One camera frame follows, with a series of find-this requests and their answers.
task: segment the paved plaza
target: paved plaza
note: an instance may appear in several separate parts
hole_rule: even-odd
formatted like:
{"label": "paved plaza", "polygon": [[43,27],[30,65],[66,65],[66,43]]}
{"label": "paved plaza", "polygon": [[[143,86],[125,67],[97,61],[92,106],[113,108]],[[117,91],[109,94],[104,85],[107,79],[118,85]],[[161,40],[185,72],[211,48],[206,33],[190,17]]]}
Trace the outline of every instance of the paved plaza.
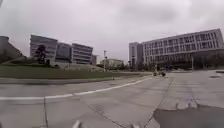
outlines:
{"label": "paved plaza", "polygon": [[69,85],[0,85],[3,128],[163,128],[157,110],[224,108],[224,77],[215,71],[168,73]]}

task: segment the street lamp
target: street lamp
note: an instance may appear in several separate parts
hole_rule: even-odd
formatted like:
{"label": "street lamp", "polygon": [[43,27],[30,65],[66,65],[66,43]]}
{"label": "street lamp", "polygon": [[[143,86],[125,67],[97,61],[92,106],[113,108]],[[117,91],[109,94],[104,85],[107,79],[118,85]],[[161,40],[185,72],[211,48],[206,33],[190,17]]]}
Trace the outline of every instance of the street lamp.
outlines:
{"label": "street lamp", "polygon": [[1,5],[2,5],[2,2],[3,2],[3,0],[0,0],[0,7],[1,7]]}
{"label": "street lamp", "polygon": [[103,66],[104,72],[106,72],[106,53],[107,53],[107,51],[104,50],[104,66]]}

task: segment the lawn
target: lawn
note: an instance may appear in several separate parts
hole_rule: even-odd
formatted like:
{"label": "lawn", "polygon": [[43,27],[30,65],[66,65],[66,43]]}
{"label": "lawn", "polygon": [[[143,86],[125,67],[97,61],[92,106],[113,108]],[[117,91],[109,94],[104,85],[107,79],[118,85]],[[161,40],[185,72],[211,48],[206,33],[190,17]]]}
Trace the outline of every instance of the lawn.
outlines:
{"label": "lawn", "polygon": [[132,76],[136,73],[72,71],[29,66],[0,66],[0,77],[21,79],[93,79]]}

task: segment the road marking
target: road marking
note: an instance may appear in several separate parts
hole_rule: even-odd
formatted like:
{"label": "road marking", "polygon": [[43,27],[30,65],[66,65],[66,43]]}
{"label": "road marking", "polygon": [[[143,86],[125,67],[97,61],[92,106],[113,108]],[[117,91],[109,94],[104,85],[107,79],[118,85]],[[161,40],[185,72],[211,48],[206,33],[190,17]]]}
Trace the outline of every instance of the road marking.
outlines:
{"label": "road marking", "polygon": [[115,87],[111,87],[111,88],[105,88],[105,89],[99,89],[99,90],[95,90],[95,91],[75,93],[74,95],[81,96],[81,95],[93,94],[93,93],[97,93],[97,92],[105,92],[105,91],[109,91],[109,90],[113,90],[113,89],[117,89],[117,88],[122,88],[122,87],[130,86],[130,85],[135,85],[137,83],[140,83],[140,82],[143,82],[143,81],[146,81],[146,80],[149,80],[149,79],[152,79],[152,78],[147,78],[147,79],[136,81],[134,83],[128,83],[128,84],[115,86]]}
{"label": "road marking", "polygon": [[115,86],[115,87],[105,88],[105,89],[99,89],[99,90],[95,90],[95,91],[87,91],[87,92],[79,92],[79,93],[73,93],[73,94],[55,95],[55,96],[45,96],[45,97],[0,97],[0,101],[43,100],[44,98],[45,99],[57,99],[57,98],[67,98],[67,97],[72,97],[72,96],[81,96],[81,95],[93,94],[93,93],[98,93],[98,92],[110,91],[110,90],[113,90],[113,89],[118,89],[118,88],[130,86],[130,85],[135,85],[135,84],[138,84],[140,82],[143,82],[143,81],[146,81],[146,80],[149,80],[149,79],[152,79],[152,78],[146,78],[146,79],[138,80],[134,83],[128,83],[128,84],[124,84],[124,85],[120,85],[120,86]]}

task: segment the office building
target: office building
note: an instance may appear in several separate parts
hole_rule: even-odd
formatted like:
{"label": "office building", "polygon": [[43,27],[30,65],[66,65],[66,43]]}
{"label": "office building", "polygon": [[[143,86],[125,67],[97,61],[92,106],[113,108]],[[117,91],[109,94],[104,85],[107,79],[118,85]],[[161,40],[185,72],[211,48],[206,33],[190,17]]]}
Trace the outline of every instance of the office building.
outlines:
{"label": "office building", "polygon": [[72,52],[71,45],[59,42],[57,45],[55,61],[71,63],[71,52]]}
{"label": "office building", "polygon": [[46,47],[46,60],[50,62],[91,64],[93,48],[78,43],[72,45],[59,42],[56,39],[31,35],[30,55],[35,57],[40,45]]}
{"label": "office building", "polygon": [[[136,45],[130,43],[130,61],[136,60]],[[203,63],[223,56],[224,43],[220,29],[188,33],[141,43],[146,65],[184,65]]]}
{"label": "office building", "polygon": [[96,65],[97,64],[97,56],[96,55],[92,55],[91,64],[92,65]]}
{"label": "office building", "polygon": [[124,64],[123,60],[118,60],[118,59],[106,59],[106,67],[110,68],[118,68],[121,67],[122,64]]}
{"label": "office building", "polygon": [[11,59],[22,56],[22,53],[9,43],[9,37],[6,36],[0,36],[0,54],[2,57],[5,56]]}
{"label": "office building", "polygon": [[46,60],[50,60],[50,62],[55,61],[56,51],[58,40],[31,35],[30,38],[30,56],[35,57],[36,51],[40,45],[44,45],[46,48]]}
{"label": "office building", "polygon": [[144,63],[192,61],[197,53],[214,52],[224,48],[220,29],[183,34],[143,42]]}
{"label": "office building", "polygon": [[129,61],[132,68],[143,62],[143,46],[138,42],[129,43]]}
{"label": "office building", "polygon": [[72,63],[91,64],[93,48],[77,43],[72,44]]}

